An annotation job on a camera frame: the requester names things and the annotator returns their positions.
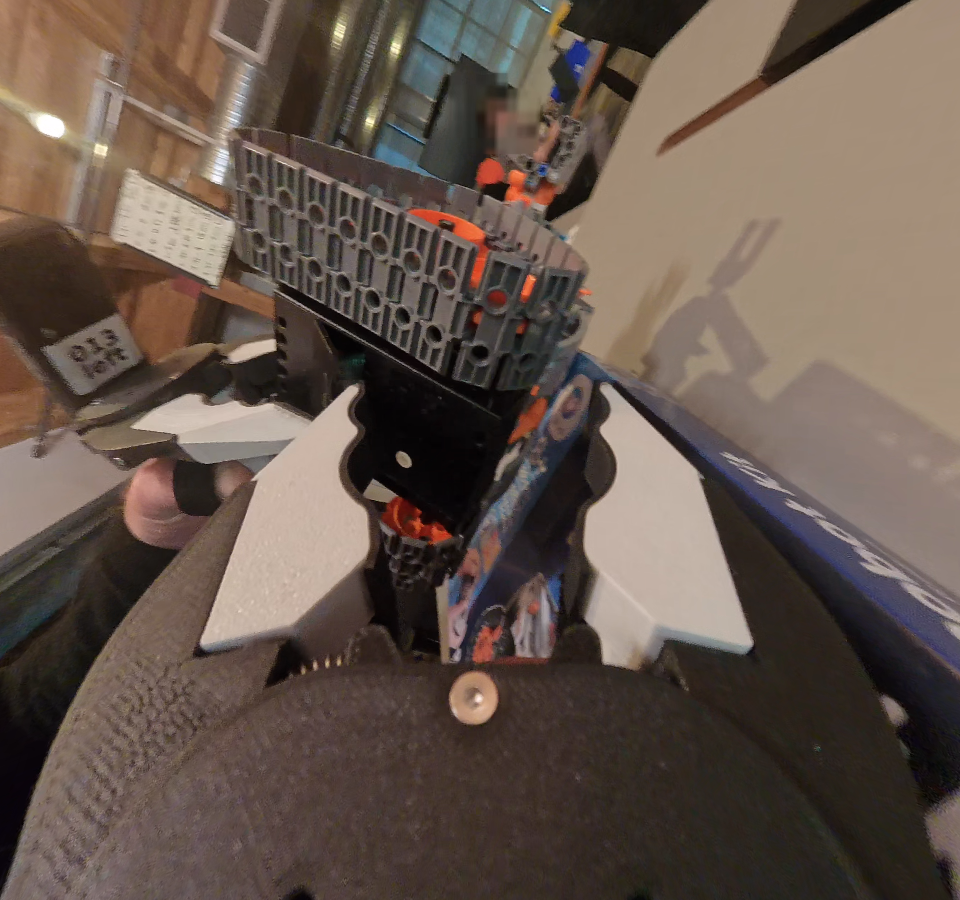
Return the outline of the blue robot kit box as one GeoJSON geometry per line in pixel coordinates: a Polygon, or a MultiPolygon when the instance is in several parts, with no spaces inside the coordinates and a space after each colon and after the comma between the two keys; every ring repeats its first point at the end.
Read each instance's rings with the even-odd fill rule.
{"type": "MultiPolygon", "coordinates": [[[[717,478],[806,577],[864,661],[868,673],[906,713],[906,745],[918,784],[933,800],[958,789],[958,592],[935,582],[910,561],[722,436],[655,387],[586,355],[570,378],[618,384],[634,408],[662,429],[702,473],[717,478]]],[[[480,606],[463,624],[473,649],[479,616],[504,606],[534,573],[544,573],[556,621],[560,577],[570,560],[576,506],[587,494],[584,447],[548,449],[545,473],[527,463],[498,498],[469,547],[480,556],[480,606]]]]}

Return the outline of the tracked building-block toy robot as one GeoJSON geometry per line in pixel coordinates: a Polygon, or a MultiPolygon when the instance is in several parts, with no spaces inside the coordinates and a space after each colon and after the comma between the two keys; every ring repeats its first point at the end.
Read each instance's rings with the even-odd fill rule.
{"type": "Polygon", "coordinates": [[[358,385],[368,575],[401,637],[521,464],[579,347],[588,266],[530,208],[279,131],[229,139],[239,258],[276,285],[278,399],[358,385]]]}

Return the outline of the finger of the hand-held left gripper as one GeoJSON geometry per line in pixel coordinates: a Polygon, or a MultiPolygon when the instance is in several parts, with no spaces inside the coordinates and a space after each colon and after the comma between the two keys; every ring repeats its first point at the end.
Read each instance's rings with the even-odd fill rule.
{"type": "Polygon", "coordinates": [[[183,395],[137,420],[138,431],[167,434],[186,453],[279,453],[312,420],[275,402],[211,404],[183,395]]]}

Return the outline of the grey desk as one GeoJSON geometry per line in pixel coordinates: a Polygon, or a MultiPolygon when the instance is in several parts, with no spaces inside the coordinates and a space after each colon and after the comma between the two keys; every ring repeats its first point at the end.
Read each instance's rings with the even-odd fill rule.
{"type": "Polygon", "coordinates": [[[959,0],[707,0],[585,206],[585,347],[958,593],[959,0]]]}

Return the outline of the silver ventilation duct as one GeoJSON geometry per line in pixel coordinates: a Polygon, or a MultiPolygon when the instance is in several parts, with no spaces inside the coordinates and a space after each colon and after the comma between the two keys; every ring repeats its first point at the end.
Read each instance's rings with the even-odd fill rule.
{"type": "Polygon", "coordinates": [[[224,55],[220,82],[206,133],[210,138],[198,162],[198,175],[218,186],[228,183],[233,168],[230,140],[241,127],[271,128],[277,117],[277,84],[263,65],[235,52],[224,55]]]}

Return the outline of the person's left hand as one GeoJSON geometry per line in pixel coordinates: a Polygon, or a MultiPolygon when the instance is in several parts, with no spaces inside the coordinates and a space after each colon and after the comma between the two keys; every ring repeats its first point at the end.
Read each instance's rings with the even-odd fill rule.
{"type": "Polygon", "coordinates": [[[191,481],[204,497],[222,503],[253,479],[240,462],[200,464],[160,458],[145,462],[126,490],[123,519],[136,540],[165,551],[179,551],[209,521],[208,515],[185,512],[178,502],[176,485],[191,481]]]}

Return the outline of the white grid panel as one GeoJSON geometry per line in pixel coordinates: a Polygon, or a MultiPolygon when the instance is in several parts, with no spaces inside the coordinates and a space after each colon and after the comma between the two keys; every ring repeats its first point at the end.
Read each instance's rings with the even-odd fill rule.
{"type": "Polygon", "coordinates": [[[133,168],[123,174],[111,225],[117,244],[213,288],[223,279],[236,231],[230,216],[133,168]]]}

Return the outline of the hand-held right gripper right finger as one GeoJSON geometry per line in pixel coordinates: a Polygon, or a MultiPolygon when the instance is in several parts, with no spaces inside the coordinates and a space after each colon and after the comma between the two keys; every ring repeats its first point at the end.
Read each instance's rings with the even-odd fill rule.
{"type": "Polygon", "coordinates": [[[612,482],[585,514],[583,611],[604,655],[667,641],[749,654],[754,640],[697,469],[612,385],[599,425],[612,482]]]}

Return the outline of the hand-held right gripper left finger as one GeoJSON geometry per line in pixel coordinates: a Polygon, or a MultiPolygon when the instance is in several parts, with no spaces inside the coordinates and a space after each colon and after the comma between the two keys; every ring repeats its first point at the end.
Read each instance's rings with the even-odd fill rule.
{"type": "Polygon", "coordinates": [[[204,652],[279,640],[301,654],[342,654],[371,621],[374,512],[346,470],[363,436],[363,392],[346,388],[254,479],[198,642],[204,652]]]}

